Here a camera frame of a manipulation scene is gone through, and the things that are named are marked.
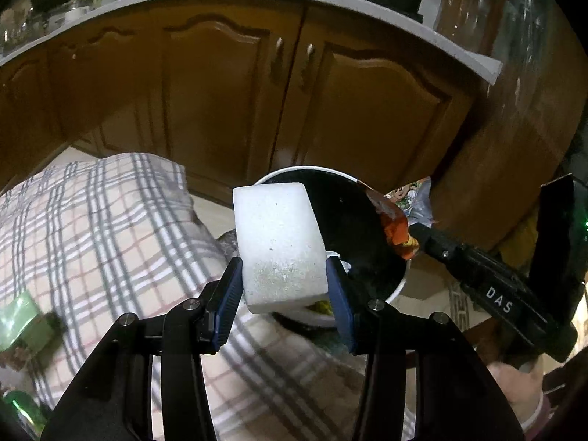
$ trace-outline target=checkered cloth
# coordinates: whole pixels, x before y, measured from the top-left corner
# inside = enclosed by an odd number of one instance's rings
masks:
[[[166,313],[226,263],[193,213],[183,168],[160,157],[50,167],[0,197],[0,307],[28,290],[65,326],[54,350],[31,364],[49,406],[118,316]],[[222,441],[351,438],[363,374],[270,316],[242,303],[228,343],[202,365]],[[159,359],[152,410],[161,440]]]

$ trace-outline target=human hand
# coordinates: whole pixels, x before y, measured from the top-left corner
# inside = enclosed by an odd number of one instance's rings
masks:
[[[543,357],[537,359],[528,373],[501,362],[490,363],[488,370],[505,394],[519,422],[524,423],[531,418],[543,397]]]

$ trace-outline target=green object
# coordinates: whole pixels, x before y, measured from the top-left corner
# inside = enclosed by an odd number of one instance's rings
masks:
[[[307,308],[313,312],[321,313],[323,315],[333,316],[333,307],[331,306],[330,302],[328,302],[327,300],[321,300],[320,302],[315,302]]]
[[[40,437],[47,419],[29,394],[19,390],[8,390],[2,396],[2,402],[25,427],[29,428],[28,430],[32,431],[37,438]]]
[[[0,361],[16,370],[24,368],[53,335],[51,326],[27,291],[0,309]]]

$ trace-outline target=screw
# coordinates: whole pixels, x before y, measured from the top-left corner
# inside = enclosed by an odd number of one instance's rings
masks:
[[[118,318],[118,323],[120,323],[122,326],[128,326],[131,323],[133,323],[136,319],[137,315],[135,315],[134,313],[123,313]]]
[[[378,299],[372,299],[367,303],[368,308],[370,310],[373,310],[374,312],[379,312],[380,310],[383,310],[384,305],[386,304]]]
[[[435,312],[433,314],[433,320],[435,320],[440,325],[447,325],[449,323],[448,315],[443,312]]]
[[[187,299],[184,300],[184,303],[182,303],[182,307],[184,308],[184,310],[196,310],[198,307],[200,306],[200,300],[196,300],[196,299]]]

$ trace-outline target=green bottle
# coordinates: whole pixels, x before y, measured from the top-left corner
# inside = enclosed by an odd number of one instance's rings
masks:
[[[8,389],[2,396],[2,402],[8,405],[27,431],[34,433],[37,439],[40,438],[47,419],[29,394]]]

